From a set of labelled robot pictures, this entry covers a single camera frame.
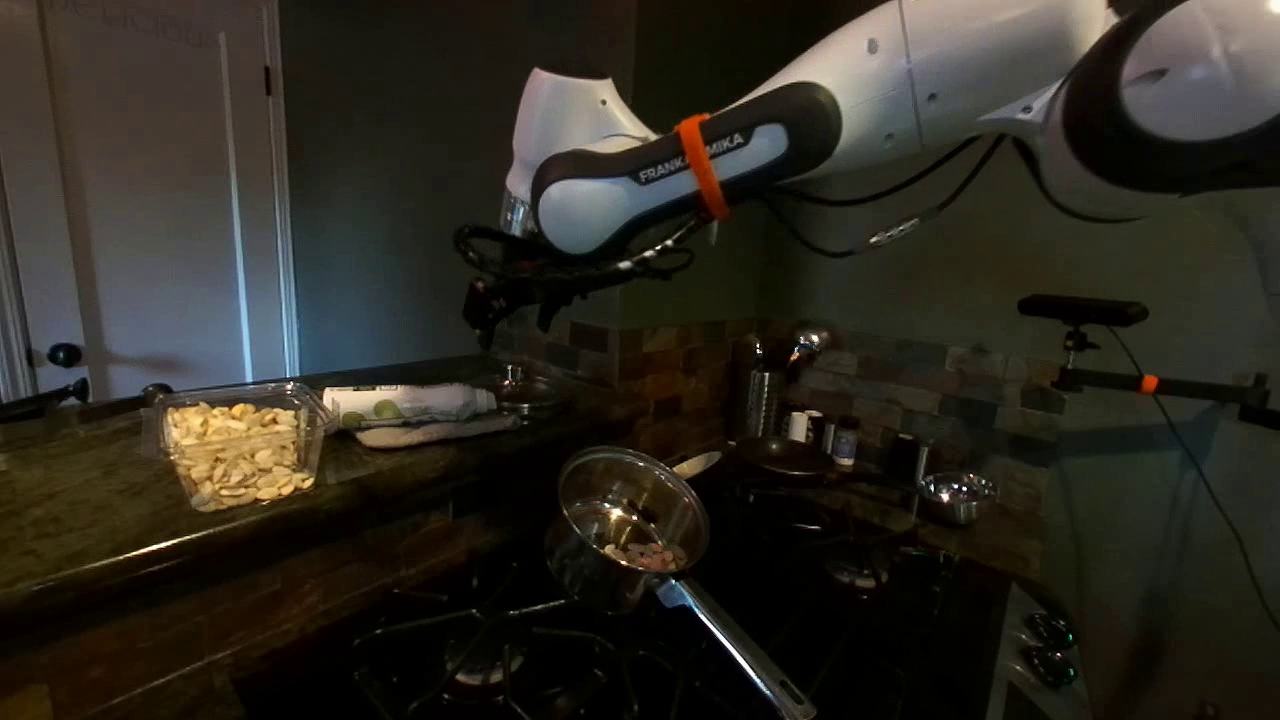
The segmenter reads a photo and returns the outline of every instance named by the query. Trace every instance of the tile backsplash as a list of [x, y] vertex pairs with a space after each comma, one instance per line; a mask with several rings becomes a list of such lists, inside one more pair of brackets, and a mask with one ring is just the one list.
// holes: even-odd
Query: tile backsplash
[[[634, 415], [633, 444], [677, 460], [722, 444], [722, 409], [734, 391], [731, 360], [743, 333], [782, 327], [722, 319], [601, 327], [560, 319], [540, 333], [532, 318], [515, 318], [499, 327], [496, 351], [610, 386]], [[1052, 390], [1056, 360], [843, 327], [832, 327], [832, 336], [832, 349], [786, 386], [782, 409], [854, 415], [860, 451], [871, 460], [897, 433], [909, 433], [933, 450], [933, 468], [1003, 475], [1052, 468], [1064, 414], [1064, 398]]]

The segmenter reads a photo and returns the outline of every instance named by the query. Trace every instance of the wire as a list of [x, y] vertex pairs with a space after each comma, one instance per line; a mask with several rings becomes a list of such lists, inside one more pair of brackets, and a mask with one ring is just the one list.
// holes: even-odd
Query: wire
[[823, 210], [854, 210], [854, 206], [876, 206], [884, 196], [897, 196], [910, 184], [921, 184], [922, 178], [938, 172], [942, 163], [952, 163], [960, 153], [968, 153], [976, 143], [976, 137], [968, 137], [964, 143], [947, 147], [942, 157], [935, 157], [933, 163], [922, 163], [921, 172], [879, 190], [879, 191], [869, 191], [869, 196], [817, 196], [817, 191], [800, 191], [800, 190], [777, 190], [777, 196], [786, 196], [786, 201], [800, 201], [800, 206], [823, 206]]
[[[1142, 375], [1142, 365], [1139, 365], [1135, 351], [1123, 346], [1123, 336], [1120, 336], [1117, 327], [1107, 327], [1107, 333], [1110, 333], [1110, 340], [1120, 346], [1120, 351], [1127, 355], [1130, 372]], [[1151, 401], [1154, 401], [1154, 409], [1160, 409], [1160, 415], [1164, 415], [1166, 437], [1176, 440], [1176, 450], [1181, 450], [1184, 460], [1193, 463], [1193, 474], [1196, 474], [1208, 504], [1212, 504], [1217, 517], [1227, 524], [1230, 545], [1236, 545], [1236, 553], [1241, 553], [1241, 562], [1243, 562], [1243, 574], [1249, 574], [1249, 584], [1251, 584], [1254, 603], [1262, 609], [1268, 624], [1280, 631], [1280, 614], [1277, 614], [1271, 600], [1268, 600], [1268, 587], [1262, 587], [1262, 582], [1258, 582], [1258, 574], [1254, 574], [1254, 562], [1251, 562], [1251, 553], [1249, 553], [1249, 545], [1243, 545], [1241, 524], [1230, 519], [1230, 511], [1227, 511], [1227, 504], [1219, 502], [1219, 493], [1212, 489], [1200, 455], [1193, 451], [1193, 444], [1186, 444], [1184, 433], [1176, 429], [1166, 404], [1164, 404], [1160, 398], [1151, 398]]]
[[[902, 231], [917, 231], [922, 222], [947, 212], [947, 210], [971, 190], [971, 182], [992, 163], [992, 157], [996, 157], [999, 143], [1003, 143], [1003, 137], [992, 137], [992, 143], [980, 153], [980, 161], [960, 178], [960, 184], [957, 184], [942, 201], [935, 201], [935, 206], [922, 210], [921, 215], [909, 215], [909, 222], [898, 222], [898, 224], [890, 224], [890, 229], [884, 229], [884, 231], [871, 231], [871, 238], [860, 239], [854, 249], [823, 249], [823, 243], [817, 243], [809, 231], [800, 231], [797, 222], [792, 222], [782, 210], [777, 210], [768, 196], [760, 196], [760, 206], [768, 210], [773, 222], [781, 222], [781, 224], [786, 229], [786, 238], [792, 238], [805, 252], [826, 255], [826, 262], [848, 262], [848, 255], [860, 255], [863, 243], [876, 249], [876, 243], [898, 239]], [[964, 147], [971, 147], [971, 141], [960, 143], [960, 147], [952, 147], [942, 161], [926, 163], [922, 172], [917, 172], [909, 184], [917, 184], [917, 182], [922, 182], [926, 172], [942, 167], [942, 163], [947, 163], [952, 157], [960, 157]], [[800, 206], [819, 206], [819, 210], [852, 210], [852, 206], [860, 206], [860, 201], [843, 201], [843, 206], [839, 206], [839, 201], [817, 201], [817, 196], [805, 196], [805, 191], [777, 191], [777, 196], [786, 196], [786, 201], [800, 201]]]
[[1072, 215], [1072, 222], [1079, 222], [1079, 224], [1135, 224], [1139, 215], [1090, 215], [1090, 212], [1079, 212], [1079, 210], [1072, 210], [1072, 206], [1064, 206], [1061, 196], [1052, 196], [1052, 190], [1043, 184], [1043, 172], [1039, 172], [1039, 163], [1034, 163], [1034, 153], [1019, 141], [1019, 143], [1010, 143], [1015, 147], [1015, 157], [1022, 161], [1022, 167], [1029, 167], [1029, 178], [1034, 182], [1034, 191], [1043, 196], [1043, 206], [1048, 210], [1056, 210], [1056, 212], [1064, 212], [1064, 215]]

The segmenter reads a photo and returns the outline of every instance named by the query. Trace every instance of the doorway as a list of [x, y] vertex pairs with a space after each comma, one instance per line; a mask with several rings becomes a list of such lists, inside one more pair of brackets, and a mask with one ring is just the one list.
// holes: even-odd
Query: doorway
[[276, 0], [0, 15], [0, 391], [297, 375], [276, 50]]

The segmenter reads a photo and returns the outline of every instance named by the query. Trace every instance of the gas stove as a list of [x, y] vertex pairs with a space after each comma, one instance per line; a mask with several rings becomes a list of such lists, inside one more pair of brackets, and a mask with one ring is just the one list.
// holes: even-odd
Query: gas stove
[[[1088, 718], [1067, 624], [1010, 578], [743, 475], [696, 489], [712, 548], [686, 578], [817, 718]], [[777, 718], [716, 637], [657, 593], [623, 618], [564, 600], [540, 536], [392, 593], [244, 676], [240, 700], [247, 718]]]

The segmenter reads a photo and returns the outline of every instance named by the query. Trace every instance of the metal pot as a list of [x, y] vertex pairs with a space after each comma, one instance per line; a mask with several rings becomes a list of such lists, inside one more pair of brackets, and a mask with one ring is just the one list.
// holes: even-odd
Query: metal pot
[[921, 511], [952, 530], [976, 524], [988, 502], [992, 479], [976, 474], [933, 474], [921, 479]]
[[662, 609], [686, 609], [786, 720], [809, 720], [809, 697], [693, 582], [708, 548], [708, 511], [693, 486], [634, 450], [589, 450], [560, 468], [560, 519], [549, 530], [549, 569], [567, 600], [633, 614], [646, 587]]

